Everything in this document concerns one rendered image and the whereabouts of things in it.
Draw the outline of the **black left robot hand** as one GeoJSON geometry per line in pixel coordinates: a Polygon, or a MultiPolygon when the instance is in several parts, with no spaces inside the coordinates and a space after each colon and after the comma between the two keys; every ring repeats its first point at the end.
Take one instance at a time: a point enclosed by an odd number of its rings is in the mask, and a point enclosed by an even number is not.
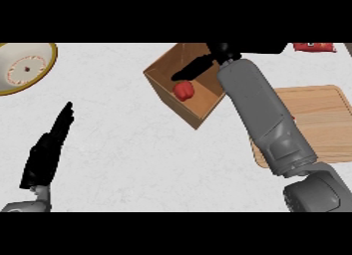
{"type": "Polygon", "coordinates": [[[44,132],[30,149],[19,187],[47,186],[53,180],[62,145],[74,121],[72,103],[67,102],[49,132],[44,132]]]}

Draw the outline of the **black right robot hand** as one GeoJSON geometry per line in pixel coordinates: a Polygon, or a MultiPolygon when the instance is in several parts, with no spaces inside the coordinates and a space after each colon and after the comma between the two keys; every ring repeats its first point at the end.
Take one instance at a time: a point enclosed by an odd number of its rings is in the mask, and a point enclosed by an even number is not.
{"type": "Polygon", "coordinates": [[[208,53],[198,56],[173,74],[172,80],[174,82],[194,80],[211,67],[213,63],[222,65],[226,61],[237,60],[241,57],[231,43],[207,43],[206,45],[208,53]]]}

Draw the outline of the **black flat object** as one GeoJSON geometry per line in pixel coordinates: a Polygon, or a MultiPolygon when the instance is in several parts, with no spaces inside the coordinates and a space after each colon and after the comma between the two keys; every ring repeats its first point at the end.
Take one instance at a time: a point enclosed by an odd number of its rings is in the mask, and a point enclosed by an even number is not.
{"type": "Polygon", "coordinates": [[[251,53],[251,54],[279,54],[282,52],[285,46],[287,46],[287,44],[281,43],[281,42],[247,43],[240,47],[240,52],[251,53]]]}

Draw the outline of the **brown cardboard box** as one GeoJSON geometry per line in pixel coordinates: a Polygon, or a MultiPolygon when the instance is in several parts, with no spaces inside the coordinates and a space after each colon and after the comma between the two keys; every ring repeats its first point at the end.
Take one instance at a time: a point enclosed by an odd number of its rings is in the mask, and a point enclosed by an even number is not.
{"type": "Polygon", "coordinates": [[[176,98],[173,93],[173,86],[176,83],[172,81],[172,76],[195,57],[207,53],[208,48],[206,43],[176,43],[143,70],[143,75],[163,103],[194,129],[198,129],[225,96],[225,92],[216,80],[219,65],[213,63],[207,71],[191,81],[194,95],[183,102],[176,98]]]}

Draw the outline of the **red snack bag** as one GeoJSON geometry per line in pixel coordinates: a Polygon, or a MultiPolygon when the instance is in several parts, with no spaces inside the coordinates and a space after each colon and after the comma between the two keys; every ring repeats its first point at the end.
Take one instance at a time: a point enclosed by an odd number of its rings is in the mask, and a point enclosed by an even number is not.
{"type": "Polygon", "coordinates": [[[296,51],[309,53],[336,52],[336,48],[331,43],[294,43],[293,49],[296,51]]]}

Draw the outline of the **red bell pepper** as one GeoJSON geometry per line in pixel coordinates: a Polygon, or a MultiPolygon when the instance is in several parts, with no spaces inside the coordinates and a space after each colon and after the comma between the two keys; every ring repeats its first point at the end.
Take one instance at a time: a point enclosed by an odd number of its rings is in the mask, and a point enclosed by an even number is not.
{"type": "Polygon", "coordinates": [[[189,81],[180,81],[174,84],[173,93],[176,98],[183,102],[194,95],[194,88],[189,81]]]}

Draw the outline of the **pale wooden cutting board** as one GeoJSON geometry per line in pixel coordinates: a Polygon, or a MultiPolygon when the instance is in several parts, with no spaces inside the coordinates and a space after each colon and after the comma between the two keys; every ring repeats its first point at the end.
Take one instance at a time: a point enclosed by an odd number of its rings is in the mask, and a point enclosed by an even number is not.
{"type": "Polygon", "coordinates": [[[352,107],[334,85],[275,90],[318,160],[352,161],[352,107]]]}

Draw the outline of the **cream bowl with yellow rim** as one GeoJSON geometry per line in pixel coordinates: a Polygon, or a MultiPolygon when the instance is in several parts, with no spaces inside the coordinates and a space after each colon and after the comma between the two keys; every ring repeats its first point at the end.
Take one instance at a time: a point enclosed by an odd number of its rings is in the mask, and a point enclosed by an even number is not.
{"type": "Polygon", "coordinates": [[[47,75],[56,58],[55,43],[0,43],[0,96],[28,89],[47,75]]]}

